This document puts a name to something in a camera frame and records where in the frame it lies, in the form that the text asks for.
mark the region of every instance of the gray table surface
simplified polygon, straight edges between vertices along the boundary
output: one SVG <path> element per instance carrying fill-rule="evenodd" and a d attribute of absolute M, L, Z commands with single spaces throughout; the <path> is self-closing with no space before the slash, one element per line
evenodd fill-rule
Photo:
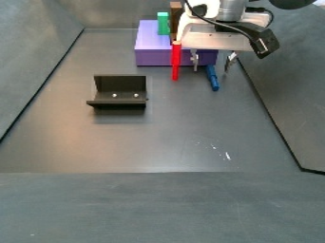
<path fill-rule="evenodd" d="M 88 29 L 0 145 L 0 172 L 298 171 L 233 65 L 212 92 L 203 69 L 136 67 L 130 29 Z M 147 76 L 143 114 L 94 113 L 93 74 Z"/>

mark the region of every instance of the black holder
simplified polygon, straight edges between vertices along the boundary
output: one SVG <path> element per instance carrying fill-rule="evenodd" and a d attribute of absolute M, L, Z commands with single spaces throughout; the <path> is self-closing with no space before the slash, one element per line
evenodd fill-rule
<path fill-rule="evenodd" d="M 145 76 L 94 75 L 96 96 L 86 104 L 94 108 L 145 107 Z"/>

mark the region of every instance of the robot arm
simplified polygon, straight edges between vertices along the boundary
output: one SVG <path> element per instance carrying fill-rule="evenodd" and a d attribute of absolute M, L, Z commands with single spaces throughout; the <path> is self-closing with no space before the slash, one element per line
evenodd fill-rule
<path fill-rule="evenodd" d="M 246 4 L 248 0 L 184 0 L 185 1 L 185 13 L 181 16 L 179 22 L 177 41 L 183 42 L 188 29 L 192 25 L 209 25 L 213 26 L 213 32 L 220 35 L 211 33 L 211 37 L 200 35 L 201 48 L 213 48 L 229 50 L 247 50 L 248 41 L 250 50 L 254 50 L 256 56 L 263 58 L 271 52 L 279 48 L 279 43 L 272 31 L 266 28 L 264 18 L 268 19 L 268 15 L 264 16 L 264 12 L 260 9 L 250 8 L 250 14 L 246 13 Z M 308 5 L 315 0 L 268 0 L 270 3 L 279 9 L 299 9 Z M 231 36 L 233 40 L 228 40 L 225 35 L 233 33 Z M 197 35 L 191 37 L 191 40 L 184 41 L 185 46 L 199 48 L 199 44 L 195 43 Z"/>

